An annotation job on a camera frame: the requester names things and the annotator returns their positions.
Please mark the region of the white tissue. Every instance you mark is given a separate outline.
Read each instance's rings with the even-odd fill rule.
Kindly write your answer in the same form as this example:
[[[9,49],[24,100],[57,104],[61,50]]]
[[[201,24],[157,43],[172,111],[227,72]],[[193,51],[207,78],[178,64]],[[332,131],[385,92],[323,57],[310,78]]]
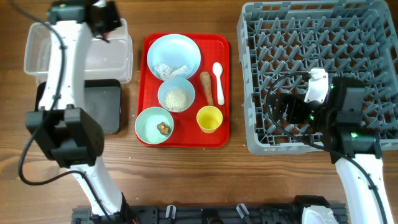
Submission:
[[[183,65],[180,68],[173,69],[172,67],[160,63],[155,66],[155,71],[159,74],[162,80],[168,80],[171,78],[179,77],[181,75],[186,75],[188,72],[188,66]]]

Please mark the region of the mint green bowl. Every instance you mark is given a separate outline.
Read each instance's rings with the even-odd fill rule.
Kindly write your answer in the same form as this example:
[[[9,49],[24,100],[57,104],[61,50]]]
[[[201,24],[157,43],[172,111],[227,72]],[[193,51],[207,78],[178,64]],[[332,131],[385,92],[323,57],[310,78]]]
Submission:
[[[168,134],[162,134],[157,128],[164,123],[169,128]],[[136,118],[135,132],[144,143],[155,145],[168,140],[174,130],[172,115],[161,107],[150,107],[142,111]]]

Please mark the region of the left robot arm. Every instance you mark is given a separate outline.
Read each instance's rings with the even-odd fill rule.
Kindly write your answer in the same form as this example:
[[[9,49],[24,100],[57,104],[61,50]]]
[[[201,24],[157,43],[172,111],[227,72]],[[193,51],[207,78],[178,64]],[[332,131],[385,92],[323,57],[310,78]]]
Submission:
[[[102,127],[85,111],[85,62],[92,38],[121,26],[114,1],[55,1],[47,11],[44,26],[52,33],[50,66],[37,111],[25,117],[31,133],[19,161],[23,173],[30,145],[36,142],[46,158],[65,168],[79,182],[91,203],[94,223],[131,221],[123,193],[115,186],[104,165]]]

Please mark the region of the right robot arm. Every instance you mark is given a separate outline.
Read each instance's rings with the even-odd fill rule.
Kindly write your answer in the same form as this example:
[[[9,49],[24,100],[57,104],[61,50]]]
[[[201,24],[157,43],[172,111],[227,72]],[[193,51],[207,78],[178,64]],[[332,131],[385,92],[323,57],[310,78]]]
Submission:
[[[382,150],[377,130],[364,128],[365,87],[354,78],[308,75],[304,96],[268,91],[265,107],[271,122],[285,114],[288,123],[308,124],[322,134],[322,146],[343,184],[352,223],[393,223],[383,179]]]

